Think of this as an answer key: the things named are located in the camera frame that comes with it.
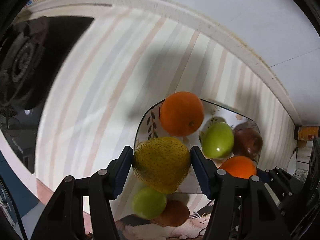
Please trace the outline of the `bright orange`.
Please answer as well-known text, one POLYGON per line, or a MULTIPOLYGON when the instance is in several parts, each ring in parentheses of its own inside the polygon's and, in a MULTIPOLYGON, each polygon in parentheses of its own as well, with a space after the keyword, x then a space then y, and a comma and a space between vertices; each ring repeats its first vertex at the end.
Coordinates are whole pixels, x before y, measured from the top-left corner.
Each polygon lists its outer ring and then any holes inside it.
POLYGON ((194 93, 177 92, 164 100, 159 118, 162 128, 170 135, 186 137, 202 125, 204 106, 194 93))
POLYGON ((225 170, 230 175, 242 179, 249 179, 251 176, 257 174, 257 169, 253 161, 244 156, 234 156, 227 159, 220 165, 219 169, 225 170))

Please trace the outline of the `black gas stove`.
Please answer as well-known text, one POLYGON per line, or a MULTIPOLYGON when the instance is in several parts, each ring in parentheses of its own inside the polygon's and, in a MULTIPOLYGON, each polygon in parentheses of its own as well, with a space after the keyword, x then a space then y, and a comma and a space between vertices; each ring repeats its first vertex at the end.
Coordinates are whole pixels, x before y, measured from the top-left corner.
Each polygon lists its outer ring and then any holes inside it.
POLYGON ((11 25, 1 40, 1 132, 31 173, 50 88, 92 22, 84 16, 43 16, 11 25))

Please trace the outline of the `soy sauce bottle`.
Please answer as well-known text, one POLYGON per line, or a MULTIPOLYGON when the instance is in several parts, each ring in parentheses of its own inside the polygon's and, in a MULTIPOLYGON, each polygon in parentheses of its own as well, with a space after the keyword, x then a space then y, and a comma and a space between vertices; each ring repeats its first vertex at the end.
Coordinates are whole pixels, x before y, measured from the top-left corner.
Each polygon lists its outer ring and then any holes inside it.
POLYGON ((319 137, 319 126, 296 126, 294 139, 300 141, 313 141, 314 137, 319 137))

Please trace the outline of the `yellow-green orange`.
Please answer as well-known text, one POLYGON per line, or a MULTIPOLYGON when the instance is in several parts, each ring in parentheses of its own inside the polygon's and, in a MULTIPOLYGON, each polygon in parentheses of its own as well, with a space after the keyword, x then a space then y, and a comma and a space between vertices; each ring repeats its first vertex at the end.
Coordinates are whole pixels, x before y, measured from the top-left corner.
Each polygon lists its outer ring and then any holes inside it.
POLYGON ((133 155, 133 170, 145 185, 164 194, 176 192, 190 170, 190 152, 174 137, 141 143, 133 155))

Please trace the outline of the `small green apple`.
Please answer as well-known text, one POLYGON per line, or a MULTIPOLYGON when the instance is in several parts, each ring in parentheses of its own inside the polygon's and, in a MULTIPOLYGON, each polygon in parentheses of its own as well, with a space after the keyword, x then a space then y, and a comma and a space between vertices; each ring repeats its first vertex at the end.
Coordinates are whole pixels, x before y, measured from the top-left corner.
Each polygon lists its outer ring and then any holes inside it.
POLYGON ((234 135, 225 122, 212 124, 205 132, 200 133, 203 154, 210 159, 226 159, 232 153, 234 135))

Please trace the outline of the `dark orange tangerine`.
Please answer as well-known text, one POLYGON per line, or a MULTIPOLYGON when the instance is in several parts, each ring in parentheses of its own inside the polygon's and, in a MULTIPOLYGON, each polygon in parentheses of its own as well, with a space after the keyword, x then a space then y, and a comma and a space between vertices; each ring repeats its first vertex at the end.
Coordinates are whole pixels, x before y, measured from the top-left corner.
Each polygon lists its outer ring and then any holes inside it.
POLYGON ((179 200, 168 200, 164 211, 152 220, 153 223, 162 227, 182 225, 190 215, 188 207, 179 200))

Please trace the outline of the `large green apple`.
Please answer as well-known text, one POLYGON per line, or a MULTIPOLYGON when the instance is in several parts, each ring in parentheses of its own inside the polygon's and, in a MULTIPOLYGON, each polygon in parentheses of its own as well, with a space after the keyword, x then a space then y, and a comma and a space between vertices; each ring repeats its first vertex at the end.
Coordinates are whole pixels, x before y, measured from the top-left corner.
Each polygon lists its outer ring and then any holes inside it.
POLYGON ((167 205, 167 196, 152 188, 140 189, 132 198, 132 210, 140 218, 154 219, 160 216, 167 205))

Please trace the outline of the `striped cat table mat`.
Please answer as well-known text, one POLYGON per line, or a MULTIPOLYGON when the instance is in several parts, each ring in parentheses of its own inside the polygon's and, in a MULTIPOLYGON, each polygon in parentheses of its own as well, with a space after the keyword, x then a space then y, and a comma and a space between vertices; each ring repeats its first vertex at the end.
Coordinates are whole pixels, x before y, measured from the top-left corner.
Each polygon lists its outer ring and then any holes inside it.
POLYGON ((295 125, 271 90, 238 57, 206 35, 138 9, 66 6, 34 14, 91 16, 50 90, 36 143, 37 196, 47 203, 67 175, 105 168, 144 113, 189 91, 253 119, 263 137, 258 166, 287 168, 295 125))

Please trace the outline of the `dark red apple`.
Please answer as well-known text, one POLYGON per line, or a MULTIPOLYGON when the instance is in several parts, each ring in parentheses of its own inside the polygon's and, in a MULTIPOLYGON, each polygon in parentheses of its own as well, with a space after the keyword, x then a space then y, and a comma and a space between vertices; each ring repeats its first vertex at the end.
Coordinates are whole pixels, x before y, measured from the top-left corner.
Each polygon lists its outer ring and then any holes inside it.
POLYGON ((237 125, 233 130, 233 154, 248 157, 258 162, 263 148, 263 139, 257 126, 249 121, 237 125))

